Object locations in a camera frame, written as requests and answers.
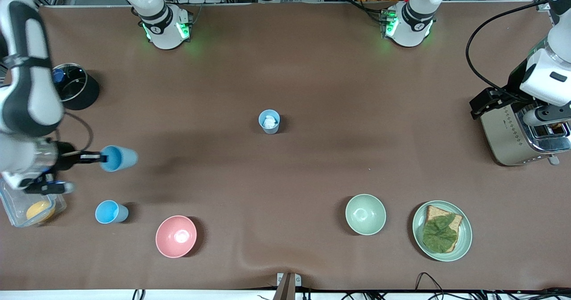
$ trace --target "clear plastic food container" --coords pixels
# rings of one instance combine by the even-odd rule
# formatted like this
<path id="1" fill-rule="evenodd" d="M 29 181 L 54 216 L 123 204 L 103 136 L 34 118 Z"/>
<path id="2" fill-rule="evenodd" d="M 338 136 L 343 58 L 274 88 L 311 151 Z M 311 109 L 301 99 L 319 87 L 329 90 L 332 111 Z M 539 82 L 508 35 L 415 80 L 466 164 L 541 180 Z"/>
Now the clear plastic food container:
<path id="1" fill-rule="evenodd" d="M 3 179 L 0 179 L 0 198 L 10 223 L 15 227 L 42 223 L 67 207 L 61 194 L 26 194 L 14 190 Z"/>

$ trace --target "sandwich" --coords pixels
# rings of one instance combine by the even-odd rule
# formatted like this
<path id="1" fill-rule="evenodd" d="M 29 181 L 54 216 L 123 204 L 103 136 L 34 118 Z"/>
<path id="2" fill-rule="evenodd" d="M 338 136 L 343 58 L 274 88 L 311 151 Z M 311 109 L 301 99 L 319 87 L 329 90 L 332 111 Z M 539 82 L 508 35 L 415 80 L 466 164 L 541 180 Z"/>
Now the sandwich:
<path id="1" fill-rule="evenodd" d="M 422 242 L 435 253 L 450 253 L 458 242 L 462 216 L 429 205 L 422 229 Z"/>

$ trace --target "pink bowl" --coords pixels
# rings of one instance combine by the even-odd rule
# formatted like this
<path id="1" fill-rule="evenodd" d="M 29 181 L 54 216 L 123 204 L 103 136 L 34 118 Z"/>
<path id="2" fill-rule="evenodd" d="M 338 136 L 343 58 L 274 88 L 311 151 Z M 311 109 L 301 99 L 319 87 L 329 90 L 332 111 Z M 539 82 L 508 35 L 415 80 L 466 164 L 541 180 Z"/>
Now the pink bowl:
<path id="1" fill-rule="evenodd" d="M 182 257 L 196 243 L 196 226 L 189 218 L 182 215 L 169 217 L 157 229 L 155 242 L 157 249 L 165 257 Z"/>

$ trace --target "bowl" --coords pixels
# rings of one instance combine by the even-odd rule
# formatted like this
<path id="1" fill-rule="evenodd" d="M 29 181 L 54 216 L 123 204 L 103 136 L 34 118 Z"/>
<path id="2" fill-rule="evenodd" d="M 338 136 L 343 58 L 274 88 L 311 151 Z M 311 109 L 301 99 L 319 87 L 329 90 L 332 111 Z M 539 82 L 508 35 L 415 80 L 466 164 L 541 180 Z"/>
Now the bowl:
<path id="1" fill-rule="evenodd" d="M 441 208 L 448 212 L 462 215 L 463 217 L 458 229 L 458 242 L 456 243 L 454 250 L 450 253 L 433 252 L 428 249 L 428 247 L 426 247 L 422 242 L 422 229 L 424 228 L 424 221 L 426 221 L 426 209 L 429 205 Z M 456 261 L 457 259 L 462 258 L 466 255 L 466 253 L 468 253 L 472 245 L 472 226 L 470 225 L 468 217 L 466 217 L 466 214 L 464 214 L 464 212 L 460 210 L 459 207 L 444 200 L 431 200 L 430 202 L 422 204 L 418 208 L 416 213 L 414 213 L 414 217 L 412 218 L 412 235 L 414 235 L 416 243 L 424 253 L 435 260 L 443 262 Z"/>
<path id="2" fill-rule="evenodd" d="M 164 220 L 155 236 L 157 249 L 168 258 L 186 255 L 196 243 L 196 226 L 191 219 L 175 215 Z"/>
<path id="3" fill-rule="evenodd" d="M 360 194 L 347 203 L 345 219 L 353 231 L 361 235 L 373 235 L 385 225 L 387 211 L 378 198 L 369 194 Z"/>

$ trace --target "plate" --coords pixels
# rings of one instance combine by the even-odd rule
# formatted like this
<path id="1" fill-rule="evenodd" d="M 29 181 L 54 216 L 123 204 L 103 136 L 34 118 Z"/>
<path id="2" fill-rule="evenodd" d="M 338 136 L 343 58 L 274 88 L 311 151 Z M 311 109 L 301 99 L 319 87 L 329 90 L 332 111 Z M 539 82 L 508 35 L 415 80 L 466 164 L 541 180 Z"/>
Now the plate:
<path id="1" fill-rule="evenodd" d="M 429 205 L 462 215 L 463 217 L 458 229 L 458 242 L 456 243 L 454 250 L 450 253 L 436 253 L 430 251 L 422 242 L 422 229 L 424 227 L 424 221 L 426 220 L 426 209 Z M 430 202 L 422 204 L 422 206 L 418 208 L 416 213 L 414 213 L 414 218 L 412 219 L 412 234 L 414 235 L 416 243 L 424 253 L 433 259 L 443 262 L 456 261 L 463 257 L 472 245 L 472 227 L 468 217 L 466 217 L 466 214 L 464 214 L 459 207 L 443 200 L 431 200 Z"/>

